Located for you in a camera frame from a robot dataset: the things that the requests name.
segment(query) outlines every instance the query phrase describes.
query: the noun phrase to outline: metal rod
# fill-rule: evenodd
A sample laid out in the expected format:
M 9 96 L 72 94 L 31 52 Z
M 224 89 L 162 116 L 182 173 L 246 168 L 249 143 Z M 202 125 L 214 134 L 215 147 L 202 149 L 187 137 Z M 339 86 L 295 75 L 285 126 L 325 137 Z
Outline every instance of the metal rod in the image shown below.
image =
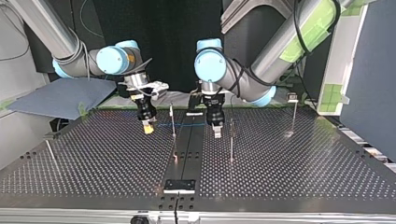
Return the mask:
M 9 0 L 23 20 L 58 59 L 72 56 L 78 41 L 47 0 Z
M 49 149 L 50 156 L 52 157 L 53 160 L 55 160 L 56 158 L 55 155 L 53 154 L 52 147 L 50 146 L 50 141 L 46 140 L 46 143 L 47 143 L 47 148 Z
M 173 113 L 173 104 L 171 103 L 169 106 L 170 112 L 169 115 L 171 116 L 172 119 L 172 135 L 174 136 L 174 138 L 176 137 L 176 130 L 175 130 L 175 119 L 174 119 L 174 113 Z
M 291 131 L 292 131 L 292 132 L 294 132 L 294 123 L 295 123 L 295 120 L 296 120 L 297 104 L 298 104 L 297 102 L 294 103 L 293 122 L 292 122 L 292 124 L 291 124 Z
M 233 138 L 235 137 L 235 126 L 233 123 L 233 118 L 231 118 L 231 140 L 230 140 L 230 161 L 233 162 Z

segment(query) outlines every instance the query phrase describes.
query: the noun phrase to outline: black curtain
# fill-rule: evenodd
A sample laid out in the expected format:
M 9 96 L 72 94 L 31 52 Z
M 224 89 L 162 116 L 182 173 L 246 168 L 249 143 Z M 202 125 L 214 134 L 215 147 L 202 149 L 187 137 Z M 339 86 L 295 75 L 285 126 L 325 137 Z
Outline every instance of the black curtain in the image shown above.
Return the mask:
M 196 42 L 221 38 L 221 0 L 94 0 L 107 45 L 134 39 L 151 80 L 171 91 L 195 89 Z

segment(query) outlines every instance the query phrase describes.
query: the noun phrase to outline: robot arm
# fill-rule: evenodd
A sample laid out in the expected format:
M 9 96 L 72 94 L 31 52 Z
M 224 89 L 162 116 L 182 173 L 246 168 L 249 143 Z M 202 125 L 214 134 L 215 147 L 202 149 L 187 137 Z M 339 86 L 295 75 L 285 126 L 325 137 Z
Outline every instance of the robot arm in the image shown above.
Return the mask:
M 341 10 L 345 10 L 352 2 L 339 0 Z M 312 50 L 328 36 L 328 29 L 336 19 L 336 4 L 333 0 L 305 0 L 298 8 L 298 26 L 304 35 L 305 44 Z M 293 15 L 282 24 L 249 68 L 225 57 L 219 39 L 198 41 L 197 52 L 194 67 L 196 75 L 203 81 L 204 97 L 219 98 L 220 92 L 210 91 L 216 86 L 256 106 L 270 103 L 276 93 L 273 83 L 304 55 Z M 206 106 L 209 114 L 206 117 L 213 117 L 210 115 L 211 105 Z M 222 126 L 222 123 L 208 119 L 208 124 L 214 127 L 215 136 L 220 136 L 217 133 L 220 127 L 216 126 Z
M 169 88 L 161 82 L 149 82 L 140 49 L 133 40 L 115 46 L 87 51 L 85 44 L 59 18 L 47 0 L 9 0 L 44 45 L 52 53 L 55 72 L 60 77 L 86 77 L 90 74 L 124 76 L 131 99 L 138 106 L 137 116 L 145 132 L 152 133 L 156 100 Z

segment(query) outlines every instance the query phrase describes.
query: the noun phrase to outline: end effector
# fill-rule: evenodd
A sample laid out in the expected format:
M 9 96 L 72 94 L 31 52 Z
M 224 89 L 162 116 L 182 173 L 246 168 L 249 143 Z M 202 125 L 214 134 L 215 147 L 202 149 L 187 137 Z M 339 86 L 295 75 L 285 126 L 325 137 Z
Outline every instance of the end effector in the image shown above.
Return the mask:
M 221 137 L 221 128 L 225 123 L 222 106 L 225 92 L 256 106 L 268 105 L 276 93 L 271 84 L 262 85 L 262 81 L 250 77 L 249 71 L 238 62 L 229 60 L 222 53 L 220 39 L 201 40 L 197 43 L 195 73 L 202 80 L 202 94 L 206 110 L 206 122 L 212 126 L 216 138 Z
M 146 66 L 151 60 L 143 63 L 137 43 L 134 40 L 127 40 L 115 46 L 91 50 L 90 58 L 90 71 L 93 74 L 124 76 L 124 81 L 120 84 L 126 85 L 132 101 L 136 103 L 137 118 L 142 121 L 145 133 L 152 133 L 154 130 L 151 123 L 155 121 L 157 111 L 151 100 L 158 100 L 165 95 L 169 86 L 160 81 L 149 81 Z M 77 77 L 73 76 L 75 73 L 84 74 L 81 71 L 86 70 L 77 69 L 76 65 L 82 66 L 83 63 L 79 60 L 68 64 L 54 61 L 55 70 L 61 77 Z

